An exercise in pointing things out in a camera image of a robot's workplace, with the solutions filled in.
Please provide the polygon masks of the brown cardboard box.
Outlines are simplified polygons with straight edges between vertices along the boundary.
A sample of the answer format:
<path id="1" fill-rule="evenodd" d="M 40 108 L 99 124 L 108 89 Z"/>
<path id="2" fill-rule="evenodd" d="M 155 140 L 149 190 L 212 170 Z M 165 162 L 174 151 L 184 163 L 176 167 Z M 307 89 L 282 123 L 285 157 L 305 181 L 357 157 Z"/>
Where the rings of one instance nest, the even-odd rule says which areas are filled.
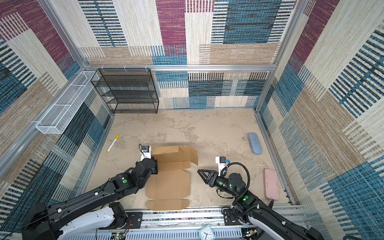
<path id="1" fill-rule="evenodd" d="M 191 176 L 186 171 L 198 165 L 198 151 L 187 146 L 152 148 L 151 155 L 158 161 L 159 172 L 146 183 L 146 207 L 152 211 L 175 211 L 187 208 L 191 194 Z"/>

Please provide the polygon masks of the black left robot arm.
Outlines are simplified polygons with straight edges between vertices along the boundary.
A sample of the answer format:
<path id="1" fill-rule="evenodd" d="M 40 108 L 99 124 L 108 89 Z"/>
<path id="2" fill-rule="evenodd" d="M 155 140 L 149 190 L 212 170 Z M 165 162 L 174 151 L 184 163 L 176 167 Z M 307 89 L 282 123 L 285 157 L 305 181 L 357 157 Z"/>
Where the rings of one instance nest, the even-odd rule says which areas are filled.
<path id="1" fill-rule="evenodd" d="M 131 225 L 120 199 L 136 194 L 151 175 L 159 172 L 155 159 L 145 158 L 135 167 L 108 179 L 101 186 L 73 199 L 33 206 L 22 227 L 24 240 L 67 240 L 96 229 L 123 229 Z"/>

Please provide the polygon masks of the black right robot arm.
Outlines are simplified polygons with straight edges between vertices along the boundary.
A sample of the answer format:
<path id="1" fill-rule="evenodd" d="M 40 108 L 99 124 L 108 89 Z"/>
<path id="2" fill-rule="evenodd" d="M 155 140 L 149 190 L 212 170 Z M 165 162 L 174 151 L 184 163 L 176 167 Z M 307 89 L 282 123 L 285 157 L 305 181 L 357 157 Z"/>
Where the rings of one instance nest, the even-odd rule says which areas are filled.
<path id="1" fill-rule="evenodd" d="M 306 229 L 275 212 L 256 195 L 247 189 L 242 176 L 232 173 L 228 177 L 219 176 L 214 170 L 200 169 L 199 176 L 211 188 L 232 195 L 237 199 L 232 203 L 234 214 L 246 223 L 259 227 L 275 240 L 323 240 L 322 234 L 311 227 Z"/>

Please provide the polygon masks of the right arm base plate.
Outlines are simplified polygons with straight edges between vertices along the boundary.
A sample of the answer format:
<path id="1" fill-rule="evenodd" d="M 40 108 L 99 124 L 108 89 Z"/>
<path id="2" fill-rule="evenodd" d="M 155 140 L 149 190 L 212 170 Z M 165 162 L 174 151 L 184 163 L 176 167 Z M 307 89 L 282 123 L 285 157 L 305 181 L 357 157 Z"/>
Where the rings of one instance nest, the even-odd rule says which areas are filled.
<path id="1" fill-rule="evenodd" d="M 225 226 L 249 225 L 250 222 L 245 217 L 238 217 L 231 208 L 221 208 L 221 213 L 224 216 Z"/>

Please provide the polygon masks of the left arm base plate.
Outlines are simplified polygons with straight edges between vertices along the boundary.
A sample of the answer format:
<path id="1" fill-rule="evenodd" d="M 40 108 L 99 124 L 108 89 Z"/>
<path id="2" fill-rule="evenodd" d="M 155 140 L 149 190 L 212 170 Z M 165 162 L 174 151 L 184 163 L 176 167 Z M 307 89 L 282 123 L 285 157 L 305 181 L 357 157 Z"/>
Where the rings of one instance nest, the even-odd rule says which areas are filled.
<path id="1" fill-rule="evenodd" d="M 127 216 L 125 217 L 122 229 L 140 229 L 143 220 L 143 214 L 143 212 L 126 212 Z"/>

